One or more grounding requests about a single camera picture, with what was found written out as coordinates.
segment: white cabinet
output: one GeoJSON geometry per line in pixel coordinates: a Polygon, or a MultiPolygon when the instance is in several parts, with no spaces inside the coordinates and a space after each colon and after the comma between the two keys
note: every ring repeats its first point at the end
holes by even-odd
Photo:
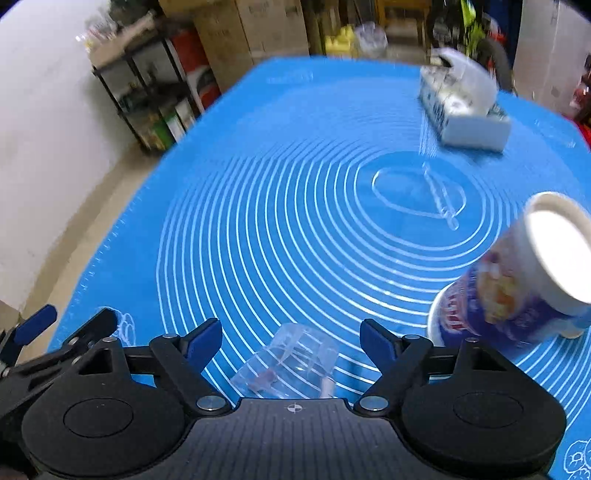
{"type": "Polygon", "coordinates": [[[515,88],[559,113],[569,103],[591,52],[591,23],[567,2],[524,0],[515,56],[515,88]]]}

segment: clear plastic cup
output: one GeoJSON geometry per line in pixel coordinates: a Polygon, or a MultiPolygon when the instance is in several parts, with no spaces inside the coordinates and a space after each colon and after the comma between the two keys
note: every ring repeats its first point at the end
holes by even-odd
{"type": "Polygon", "coordinates": [[[231,382],[243,397],[330,398],[338,355],[328,335],[289,323],[240,367],[231,382]]]}
{"type": "Polygon", "coordinates": [[[388,39],[382,27],[374,22],[366,22],[355,28],[359,49],[364,57],[378,59],[385,55],[388,39]]]}

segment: white box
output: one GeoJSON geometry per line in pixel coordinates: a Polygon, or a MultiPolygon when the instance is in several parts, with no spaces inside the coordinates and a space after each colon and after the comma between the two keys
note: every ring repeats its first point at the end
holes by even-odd
{"type": "Polygon", "coordinates": [[[511,133],[511,119],[498,105],[487,115],[472,107],[472,99],[445,67],[422,67],[419,93],[441,143],[455,147],[502,151],[511,133]]]}

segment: table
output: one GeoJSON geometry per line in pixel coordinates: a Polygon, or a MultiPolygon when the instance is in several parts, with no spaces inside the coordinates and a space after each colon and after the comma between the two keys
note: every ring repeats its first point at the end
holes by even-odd
{"type": "MultiPolygon", "coordinates": [[[[418,68],[398,64],[284,59],[254,69],[137,192],[50,348],[102,306],[119,312],[125,345],[215,315],[224,340],[206,378],[235,401],[236,369],[279,325],[305,323],[338,341],[335,394],[353,402],[378,376],[359,347],[363,318],[425,335],[436,293],[530,195],[558,190],[590,206],[591,155],[574,125],[501,93],[513,119],[504,153],[448,149],[417,93],[418,68]],[[425,162],[455,230],[437,213],[425,162]]],[[[567,412],[553,478],[583,478],[591,335],[552,339],[517,363],[567,412]]]]}

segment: white wall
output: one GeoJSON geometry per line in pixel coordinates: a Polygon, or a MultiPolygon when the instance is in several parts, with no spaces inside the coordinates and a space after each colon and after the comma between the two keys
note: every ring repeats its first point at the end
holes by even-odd
{"type": "Polygon", "coordinates": [[[0,300],[17,309],[133,142],[75,40],[103,3],[21,0],[0,20],[0,300]]]}

